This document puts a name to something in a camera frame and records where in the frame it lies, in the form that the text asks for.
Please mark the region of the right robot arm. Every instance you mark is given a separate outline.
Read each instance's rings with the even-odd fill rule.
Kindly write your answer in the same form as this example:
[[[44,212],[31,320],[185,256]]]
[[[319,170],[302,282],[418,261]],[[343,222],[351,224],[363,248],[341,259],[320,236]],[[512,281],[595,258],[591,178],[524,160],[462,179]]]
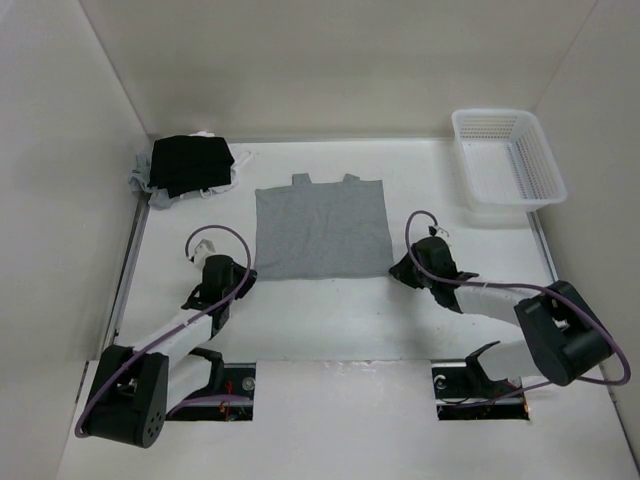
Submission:
[[[475,395],[487,395],[501,380],[516,377],[541,376],[566,386],[613,354],[600,329],[553,296],[563,293],[587,311],[582,297],[567,282],[558,281],[538,294],[521,287],[491,288],[479,274],[459,270],[448,244],[436,236],[414,243],[389,273],[410,288],[428,289],[445,309],[521,329],[521,340],[493,341],[467,356],[477,361],[463,373],[466,388]]]

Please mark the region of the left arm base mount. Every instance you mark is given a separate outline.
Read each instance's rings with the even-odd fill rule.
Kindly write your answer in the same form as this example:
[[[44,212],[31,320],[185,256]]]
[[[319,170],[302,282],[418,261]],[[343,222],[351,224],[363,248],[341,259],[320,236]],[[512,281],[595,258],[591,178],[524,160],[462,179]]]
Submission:
[[[167,421],[252,421],[255,363],[226,363],[220,352],[192,350],[170,371]]]

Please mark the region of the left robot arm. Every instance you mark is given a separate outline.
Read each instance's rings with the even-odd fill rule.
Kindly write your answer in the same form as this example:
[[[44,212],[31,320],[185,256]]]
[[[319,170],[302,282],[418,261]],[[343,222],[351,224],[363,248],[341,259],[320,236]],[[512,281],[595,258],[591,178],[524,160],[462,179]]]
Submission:
[[[250,291],[257,273],[220,254],[198,267],[200,283],[167,325],[134,346],[103,351],[77,437],[148,448],[167,418],[187,406],[250,402],[250,395],[234,392],[225,380],[221,353],[205,344],[222,330],[232,302]]]

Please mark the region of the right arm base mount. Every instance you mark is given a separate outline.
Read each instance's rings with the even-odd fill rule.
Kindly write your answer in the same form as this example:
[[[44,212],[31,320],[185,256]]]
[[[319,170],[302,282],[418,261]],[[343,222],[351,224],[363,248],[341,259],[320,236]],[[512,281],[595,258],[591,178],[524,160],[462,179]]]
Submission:
[[[431,365],[436,414],[440,421],[529,420],[525,395],[498,400],[522,387],[520,379],[490,380],[479,363],[486,344],[464,359],[439,360]]]

